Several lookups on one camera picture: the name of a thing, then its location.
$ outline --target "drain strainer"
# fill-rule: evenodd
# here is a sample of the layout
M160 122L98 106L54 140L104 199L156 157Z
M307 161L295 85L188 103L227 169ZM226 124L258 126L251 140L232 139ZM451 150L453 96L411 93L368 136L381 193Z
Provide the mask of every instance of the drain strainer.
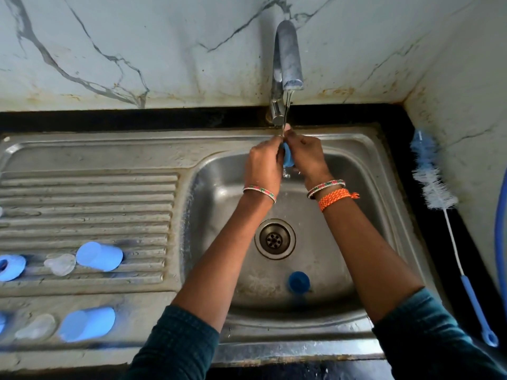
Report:
M255 244L259 252L269 259L286 258L295 247L294 230L286 221L266 220L257 229Z

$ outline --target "bangle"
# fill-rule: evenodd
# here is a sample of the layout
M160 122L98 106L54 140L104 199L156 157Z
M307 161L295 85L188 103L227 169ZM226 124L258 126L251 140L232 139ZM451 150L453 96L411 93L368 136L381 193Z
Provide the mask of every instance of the bangle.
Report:
M275 197L274 193L273 193L273 192L271 192L271 191L268 191L267 189L261 188L261 187L259 187L259 186L257 186L257 185L249 185L249 186L245 186L245 187L243 188L243 192L244 192L244 191L248 191L249 189L250 189L251 191L257 191L257 192L260 192L260 193L264 193L265 195L269 196L269 198L270 198L271 200L273 200L273 203L275 203L275 202L276 202L276 197Z
M327 188L328 186L333 186L333 185L343 185L343 188L345 188L345 181L343 180L331 180L331 181L328 181L328 182L323 182L322 184L319 184L315 187L313 187L312 189L310 189L306 195L307 198L313 198L313 196L323 190L324 188Z
M337 189L336 191L332 191L331 193L325 195L320 199L318 206L320 211L323 212L329 205L334 202L340 200L341 198L350 197L350 198L359 198L358 193L350 193L347 189Z

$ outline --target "dark green sleeve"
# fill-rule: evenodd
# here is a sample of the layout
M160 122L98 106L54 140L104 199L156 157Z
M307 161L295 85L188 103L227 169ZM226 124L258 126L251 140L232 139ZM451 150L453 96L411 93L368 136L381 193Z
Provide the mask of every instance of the dark green sleeve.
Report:
M203 380L218 344L214 328L168 306L122 380Z
M395 379L506 379L427 289L380 320L377 336Z

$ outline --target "bottle cleaning brush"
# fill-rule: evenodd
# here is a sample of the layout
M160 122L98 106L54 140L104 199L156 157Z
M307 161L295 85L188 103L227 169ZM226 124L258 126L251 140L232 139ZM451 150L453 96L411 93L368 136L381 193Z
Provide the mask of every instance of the bottle cleaning brush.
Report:
M481 305L479 304L475 292L473 291L470 280L463 272L463 267L459 260L458 249L456 241L452 233L451 223L447 215L447 210L453 208L458 204L458 198L454 196L447 186L440 178L440 170L435 166L436 161L436 144L431 136L426 135L421 131L415 131L414 138L410 143L412 152L416 154L417 169L413 172L414 179L422 184L422 194L426 200L426 205L429 209L440 209L444 212L444 217L451 236L452 247L454 249L454 256L458 264L459 272L461 274L461 282L465 287L466 293L470 298L473 310L475 311L478 321L482 328L482 338L487 345L498 346L498 338L491 330L482 312Z

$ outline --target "faucet spout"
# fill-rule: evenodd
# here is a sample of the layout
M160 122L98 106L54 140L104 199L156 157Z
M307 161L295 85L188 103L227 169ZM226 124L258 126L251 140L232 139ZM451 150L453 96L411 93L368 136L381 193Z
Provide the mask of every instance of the faucet spout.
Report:
M283 125L285 106L284 91L303 89L303 72L299 56L298 36L289 20L282 21L276 29L273 52L273 78L271 82L270 113L275 126Z

